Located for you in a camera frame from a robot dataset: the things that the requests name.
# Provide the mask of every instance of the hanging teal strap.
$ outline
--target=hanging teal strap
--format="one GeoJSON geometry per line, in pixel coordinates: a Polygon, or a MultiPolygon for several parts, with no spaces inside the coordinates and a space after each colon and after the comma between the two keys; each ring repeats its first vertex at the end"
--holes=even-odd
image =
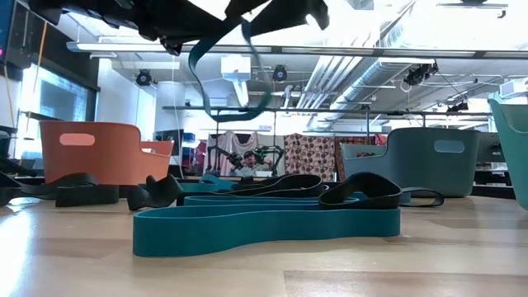
{"type": "Polygon", "coordinates": [[[230,31],[232,31],[234,28],[236,28],[238,25],[242,24],[242,34],[247,42],[247,45],[251,48],[251,53],[255,60],[257,61],[257,66],[260,70],[262,70],[262,63],[260,60],[260,57],[258,55],[257,49],[252,45],[251,43],[251,24],[244,20],[242,17],[237,19],[226,19],[224,21],[225,24],[225,30],[223,31],[223,34],[218,35],[216,37],[207,38],[204,40],[200,40],[191,50],[189,53],[189,68],[191,69],[192,75],[196,78],[198,81],[198,85],[200,87],[201,95],[204,100],[204,108],[205,112],[214,120],[219,123],[229,122],[229,121],[238,121],[238,120],[252,120],[256,117],[258,117],[262,113],[262,109],[267,107],[270,104],[271,101],[271,87],[268,85],[266,86],[266,93],[264,94],[264,97],[259,102],[256,110],[257,111],[248,111],[246,113],[238,114],[238,115],[213,115],[211,113],[211,104],[210,99],[207,93],[204,90],[204,86],[200,82],[200,79],[196,75],[196,64],[198,61],[203,57],[213,46],[215,46],[224,36],[226,36],[230,31]]]}

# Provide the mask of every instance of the bin handle cutout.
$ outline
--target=bin handle cutout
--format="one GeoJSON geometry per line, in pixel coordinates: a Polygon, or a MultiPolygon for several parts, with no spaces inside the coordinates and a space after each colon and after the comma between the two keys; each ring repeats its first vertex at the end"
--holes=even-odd
{"type": "Polygon", "coordinates": [[[68,146],[90,146],[96,142],[96,138],[85,133],[64,133],[60,135],[59,142],[68,146]]]}
{"type": "Polygon", "coordinates": [[[437,153],[463,153],[465,150],[464,143],[458,140],[437,140],[434,147],[437,153]]]}

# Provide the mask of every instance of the security camera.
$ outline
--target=security camera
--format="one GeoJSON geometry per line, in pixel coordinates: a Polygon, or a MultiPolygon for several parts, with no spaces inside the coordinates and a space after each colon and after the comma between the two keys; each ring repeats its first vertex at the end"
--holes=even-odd
{"type": "Polygon", "coordinates": [[[286,67],[284,65],[277,65],[275,71],[273,72],[273,80],[278,83],[284,82],[288,78],[288,73],[286,72],[286,67]]]}
{"type": "Polygon", "coordinates": [[[152,76],[150,75],[150,70],[140,69],[138,76],[135,78],[135,82],[141,87],[150,86],[153,82],[152,76]]]}

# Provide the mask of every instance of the wooden tabletop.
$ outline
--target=wooden tabletop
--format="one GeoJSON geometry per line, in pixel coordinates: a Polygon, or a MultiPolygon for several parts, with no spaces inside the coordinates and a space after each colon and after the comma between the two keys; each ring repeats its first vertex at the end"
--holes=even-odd
{"type": "Polygon", "coordinates": [[[528,295],[528,212],[514,200],[403,209],[396,238],[257,243],[166,259],[132,255],[124,201],[15,202],[0,208],[0,296],[528,295]]]}

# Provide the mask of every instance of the orange bin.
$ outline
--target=orange bin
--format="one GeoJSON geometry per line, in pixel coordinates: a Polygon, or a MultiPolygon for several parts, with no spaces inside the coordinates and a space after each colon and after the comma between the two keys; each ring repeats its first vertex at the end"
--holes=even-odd
{"type": "Polygon", "coordinates": [[[78,172],[102,185],[138,185],[149,175],[167,176],[172,141],[142,142],[134,125],[43,120],[40,137],[46,182],[78,172]]]}

